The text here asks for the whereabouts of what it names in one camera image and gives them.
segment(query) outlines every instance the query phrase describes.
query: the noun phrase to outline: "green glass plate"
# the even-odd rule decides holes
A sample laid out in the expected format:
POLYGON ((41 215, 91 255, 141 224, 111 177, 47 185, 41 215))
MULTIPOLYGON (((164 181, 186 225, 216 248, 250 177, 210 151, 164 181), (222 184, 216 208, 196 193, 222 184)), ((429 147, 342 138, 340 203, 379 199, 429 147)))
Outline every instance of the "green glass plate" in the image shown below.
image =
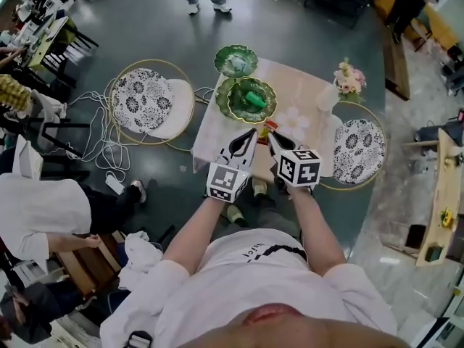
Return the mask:
POLYGON ((229 98, 227 95, 229 94, 229 91, 232 89, 232 86, 236 81, 237 80, 234 78, 225 79, 223 83, 219 85, 219 88, 217 88, 216 91, 216 104, 219 107, 219 110, 223 113, 224 116, 232 120, 237 120, 237 117, 235 117, 229 109, 229 98))
POLYGON ((256 78, 242 78, 237 80, 228 92, 228 108, 239 120, 249 124, 262 123, 274 115, 277 99, 274 89, 269 84, 256 78), (253 91, 266 103, 260 108, 245 100, 249 91, 253 91))
POLYGON ((228 78, 250 76, 257 66, 256 53, 243 45, 225 46, 216 53, 216 70, 228 78))

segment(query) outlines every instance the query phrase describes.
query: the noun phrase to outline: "white cloth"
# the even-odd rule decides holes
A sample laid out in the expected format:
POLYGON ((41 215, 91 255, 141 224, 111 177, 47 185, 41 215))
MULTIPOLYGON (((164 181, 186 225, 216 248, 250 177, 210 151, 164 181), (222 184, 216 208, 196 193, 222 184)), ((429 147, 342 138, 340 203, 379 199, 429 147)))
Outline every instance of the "white cloth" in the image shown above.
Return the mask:
POLYGON ((284 232, 254 229, 210 244, 192 277, 179 264, 162 260, 103 322, 102 344, 123 347, 131 332, 145 330, 157 348, 176 348, 268 303, 397 332, 392 312, 362 268, 339 265, 321 277, 297 250, 302 246, 284 232))
POLYGON ((90 204, 76 181, 2 174, 0 198, 0 237, 18 259, 44 263, 49 258, 47 233, 90 231, 90 204))
POLYGON ((125 239, 124 250, 128 264, 119 273, 119 288, 134 291, 147 273, 161 260, 161 250, 148 242, 148 235, 139 231, 125 239))

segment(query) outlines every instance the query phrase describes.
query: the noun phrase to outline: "gray floor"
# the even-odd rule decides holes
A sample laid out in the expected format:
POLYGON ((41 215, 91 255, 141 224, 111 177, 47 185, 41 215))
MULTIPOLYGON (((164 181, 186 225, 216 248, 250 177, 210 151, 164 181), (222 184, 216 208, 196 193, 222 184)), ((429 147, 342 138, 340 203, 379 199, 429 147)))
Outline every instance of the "gray floor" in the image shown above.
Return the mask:
POLYGON ((415 53, 403 39, 410 77, 411 100, 404 102, 386 92, 386 134, 389 154, 379 174, 373 197, 350 262, 361 265, 391 306, 399 327, 411 316, 425 312, 440 317, 452 298, 463 266, 446 259, 441 265, 416 267, 415 260, 382 246, 382 241, 404 244, 407 226, 427 224, 436 185, 434 160, 428 171, 412 174, 410 159, 420 158, 401 147, 427 123, 442 125, 464 107, 464 95, 448 97, 439 77, 437 55, 415 53))
MULTIPOLYGON (((180 66, 195 88, 213 87, 218 74, 212 65, 216 51, 229 44, 244 44, 264 57, 316 75, 327 81, 344 57, 367 78, 367 106, 383 112, 384 65, 380 22, 368 8, 350 30, 310 9, 300 0, 228 0, 232 14, 214 12, 209 0, 200 0, 197 16, 186 14, 184 0, 79 0, 70 14, 79 30, 100 44, 84 66, 72 99, 85 91, 103 92, 108 82, 126 66, 141 59, 158 58, 180 66)), ((96 104, 79 101, 71 110, 74 120, 90 120, 96 104)), ((202 120, 204 106, 197 105, 185 135, 175 144, 190 148, 202 120)), ((83 146, 84 134, 70 138, 83 146)), ((206 171, 191 172, 191 156, 168 146, 130 148, 131 167, 126 183, 134 177, 150 181, 149 201, 128 224, 132 231, 145 227, 152 238, 173 224, 180 228, 202 202, 206 171)), ((104 172, 94 165, 88 184, 109 192, 104 172)), ((327 221, 349 254, 368 209, 373 184, 351 193, 316 189, 327 221)), ((242 201, 246 201, 246 192, 242 201)), ((293 218, 289 203, 280 200, 282 212, 293 218)), ((245 215, 254 210, 242 204, 245 215)))

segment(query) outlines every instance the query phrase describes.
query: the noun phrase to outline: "flower vase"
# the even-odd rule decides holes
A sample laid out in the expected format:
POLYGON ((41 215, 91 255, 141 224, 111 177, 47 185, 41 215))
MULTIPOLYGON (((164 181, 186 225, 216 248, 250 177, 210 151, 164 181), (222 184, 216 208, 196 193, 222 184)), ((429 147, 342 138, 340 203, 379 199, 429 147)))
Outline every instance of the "flower vase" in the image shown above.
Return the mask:
POLYGON ((320 111, 330 111, 340 100, 340 90, 335 83, 327 85, 318 95, 316 102, 320 111))

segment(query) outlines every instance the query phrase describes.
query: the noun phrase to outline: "white cable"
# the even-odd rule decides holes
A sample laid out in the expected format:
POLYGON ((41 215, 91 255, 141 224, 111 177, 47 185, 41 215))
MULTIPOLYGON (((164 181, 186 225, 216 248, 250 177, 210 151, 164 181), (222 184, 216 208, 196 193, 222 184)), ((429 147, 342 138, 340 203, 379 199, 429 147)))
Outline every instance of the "white cable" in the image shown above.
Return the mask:
MULTIPOLYGON (((125 180, 126 171, 128 171, 131 168, 131 157, 129 155, 128 146, 140 146, 140 144, 145 140, 148 134, 145 134, 145 136, 142 138, 142 140, 139 143, 123 144, 121 143, 121 132, 119 129, 116 128, 116 140, 112 139, 112 134, 113 134, 113 130, 115 129, 115 124, 111 123, 111 117, 109 116, 109 107, 108 107, 109 97, 107 96, 107 90, 109 86, 112 84, 112 82, 115 80, 116 80, 115 78, 111 79, 111 81, 108 83, 108 85, 104 89, 103 94, 99 94, 96 91, 87 91, 67 105, 66 109, 69 109, 71 106, 73 106, 77 101, 80 101, 81 99, 90 99, 93 102, 100 103, 100 107, 97 109, 94 117, 92 118, 90 122, 90 133, 88 135, 86 148, 84 149, 84 153, 82 153, 83 156, 79 158, 72 153, 68 153, 68 151, 66 155, 72 160, 80 160, 82 162, 94 161, 95 166, 97 166, 99 169, 108 170, 105 176, 112 175, 113 178, 115 178, 118 182, 122 183, 125 180), (94 121, 97 119, 99 113, 101 113, 100 139, 94 144, 93 148, 91 148, 91 151, 88 151, 90 149, 89 145, 90 145, 91 138, 92 138, 92 130, 93 130, 94 121), (113 151, 113 147, 120 148, 120 158, 118 162, 115 159, 115 153, 113 151), (110 159, 108 159, 105 156, 106 150, 109 150, 109 153, 111 154, 110 159), (125 152, 125 156, 126 156, 125 159, 127 160, 127 166, 124 166, 124 158, 123 158, 124 153, 123 152, 125 152), (107 163, 106 166, 99 164, 100 156, 104 158, 104 161, 107 163), (122 179, 118 179, 116 176, 116 173, 120 173, 122 175, 122 179)), ((198 91, 201 91, 201 90, 206 90, 203 94, 203 98, 205 98, 205 96, 208 93, 214 91, 214 89, 204 86, 198 90, 195 90, 194 93, 197 93, 198 91)), ((61 148, 55 149, 54 151, 48 152, 47 154, 55 153, 59 151, 60 149, 61 148)))

